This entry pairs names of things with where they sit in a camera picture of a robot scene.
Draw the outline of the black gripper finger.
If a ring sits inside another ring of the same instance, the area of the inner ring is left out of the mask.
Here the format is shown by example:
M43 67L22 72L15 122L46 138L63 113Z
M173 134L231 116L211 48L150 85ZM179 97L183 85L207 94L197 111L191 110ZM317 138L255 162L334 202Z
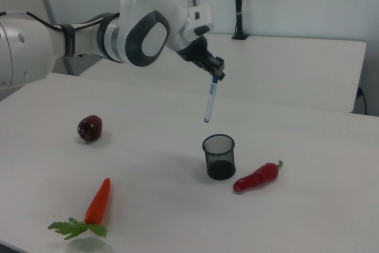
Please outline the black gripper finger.
M215 61L213 56L201 56L197 59L197 64L201 69L204 69L212 76L216 76L216 70L214 67Z
M222 81L225 77L224 73L224 60L220 57L215 57L213 59L213 68L214 68L214 76L219 80Z

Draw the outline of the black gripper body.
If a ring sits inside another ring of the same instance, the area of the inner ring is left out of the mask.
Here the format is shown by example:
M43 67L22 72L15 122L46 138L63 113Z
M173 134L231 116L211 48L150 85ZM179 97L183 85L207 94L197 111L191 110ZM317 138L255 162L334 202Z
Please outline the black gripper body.
M205 36L199 37L198 39L194 40L190 45L188 45L186 48L179 50L176 53L183 60L185 60L187 62L192 62L196 66L198 66L197 59L199 57L201 57L201 56L213 56L208 51L208 41L207 41Z

